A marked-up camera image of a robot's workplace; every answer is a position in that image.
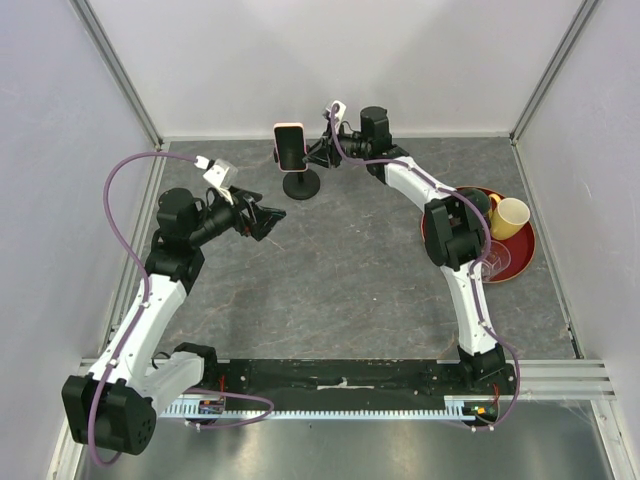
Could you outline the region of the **phone with pink case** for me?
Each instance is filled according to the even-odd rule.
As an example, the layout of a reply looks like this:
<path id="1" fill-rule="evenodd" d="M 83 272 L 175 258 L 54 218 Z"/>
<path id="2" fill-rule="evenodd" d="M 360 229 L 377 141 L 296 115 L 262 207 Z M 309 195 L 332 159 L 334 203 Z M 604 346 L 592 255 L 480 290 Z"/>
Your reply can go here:
<path id="1" fill-rule="evenodd" d="M 283 172 L 304 172 L 307 165 L 304 126 L 301 122 L 279 122 L 273 126 L 274 158 Z"/>

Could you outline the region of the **black phone stand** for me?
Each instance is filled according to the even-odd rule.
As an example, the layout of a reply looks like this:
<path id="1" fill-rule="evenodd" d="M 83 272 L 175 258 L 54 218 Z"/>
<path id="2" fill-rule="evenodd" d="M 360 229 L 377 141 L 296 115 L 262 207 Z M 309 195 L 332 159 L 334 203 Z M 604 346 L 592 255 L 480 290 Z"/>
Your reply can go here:
<path id="1" fill-rule="evenodd" d="M 299 160 L 304 169 L 284 169 L 281 165 L 282 154 L 277 147 L 273 148 L 273 157 L 278 169 L 284 174 L 282 188 L 284 193 L 294 200 L 307 200 L 315 196 L 321 186 L 319 175 L 312 170 L 303 158 L 307 155 L 307 147 L 298 150 Z"/>

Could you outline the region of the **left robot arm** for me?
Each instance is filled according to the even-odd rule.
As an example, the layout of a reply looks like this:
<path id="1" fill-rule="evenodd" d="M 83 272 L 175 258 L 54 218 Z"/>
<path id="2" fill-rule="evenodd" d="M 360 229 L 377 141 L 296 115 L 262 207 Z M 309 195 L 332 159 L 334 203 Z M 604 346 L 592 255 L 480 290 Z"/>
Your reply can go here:
<path id="1" fill-rule="evenodd" d="M 261 206 L 256 192 L 236 187 L 227 195 L 215 188 L 208 191 L 210 202 L 185 188 L 160 196 L 158 228 L 134 302 L 89 372 L 69 376 L 62 387 L 76 443 L 138 455 L 149 444 L 160 414 L 180 395 L 190 388 L 208 393 L 218 385 L 212 347 L 181 344 L 156 369 L 150 367 L 151 359 L 200 274 L 203 245 L 229 230 L 260 241 L 286 213 Z"/>

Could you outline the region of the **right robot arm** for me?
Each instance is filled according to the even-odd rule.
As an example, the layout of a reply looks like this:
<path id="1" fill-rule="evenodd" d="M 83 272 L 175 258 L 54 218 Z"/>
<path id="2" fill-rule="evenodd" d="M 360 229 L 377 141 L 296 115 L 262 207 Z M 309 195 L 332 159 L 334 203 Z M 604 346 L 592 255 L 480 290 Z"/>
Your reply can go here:
<path id="1" fill-rule="evenodd" d="M 483 289 L 482 262 L 491 247 L 488 196 L 477 189 L 450 187 L 421 168 L 394 143 L 385 108 L 362 109 L 361 128 L 352 132 L 344 128 L 345 111 L 340 101 L 325 108 L 327 128 L 305 161 L 325 168 L 341 162 L 361 165 L 421 208 L 427 255 L 443 273 L 454 304 L 460 386 L 477 394 L 498 376 L 517 383 L 518 366 L 506 362 L 515 353 L 495 333 Z"/>

